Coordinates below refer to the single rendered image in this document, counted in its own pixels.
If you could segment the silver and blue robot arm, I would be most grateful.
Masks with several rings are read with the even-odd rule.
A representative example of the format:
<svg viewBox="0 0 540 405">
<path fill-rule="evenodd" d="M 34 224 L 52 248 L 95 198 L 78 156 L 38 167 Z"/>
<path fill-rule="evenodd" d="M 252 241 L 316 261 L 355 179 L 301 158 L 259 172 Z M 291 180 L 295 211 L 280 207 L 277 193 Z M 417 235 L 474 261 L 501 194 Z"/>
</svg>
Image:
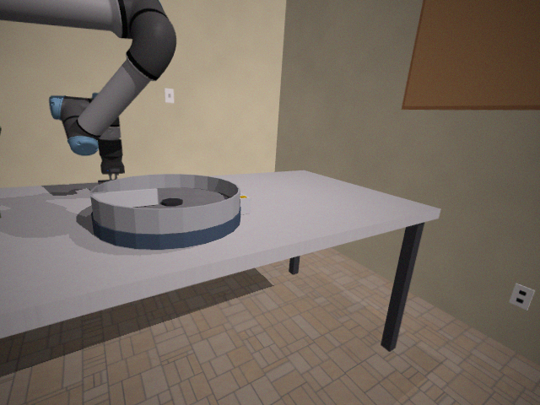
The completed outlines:
<svg viewBox="0 0 540 405">
<path fill-rule="evenodd" d="M 92 98 L 49 98 L 51 116 L 62 119 L 71 150 L 82 156 L 98 151 L 100 136 L 120 126 L 119 115 L 162 75 L 176 50 L 175 29 L 159 0 L 0 0 L 0 20 L 109 30 L 132 39 L 127 60 Z"/>
</svg>

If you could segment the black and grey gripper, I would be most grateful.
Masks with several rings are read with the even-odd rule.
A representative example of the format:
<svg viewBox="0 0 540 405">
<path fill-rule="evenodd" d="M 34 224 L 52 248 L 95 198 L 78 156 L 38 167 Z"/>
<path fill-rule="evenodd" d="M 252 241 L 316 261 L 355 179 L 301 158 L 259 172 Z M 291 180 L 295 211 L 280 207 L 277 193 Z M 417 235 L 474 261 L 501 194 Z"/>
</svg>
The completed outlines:
<svg viewBox="0 0 540 405">
<path fill-rule="evenodd" d="M 115 179 L 119 174 L 125 173 L 122 163 L 122 140 L 121 129 L 119 127 L 108 127 L 108 129 L 98 139 L 99 152 L 102 159 L 101 173 L 111 176 L 115 174 Z"/>
</svg>

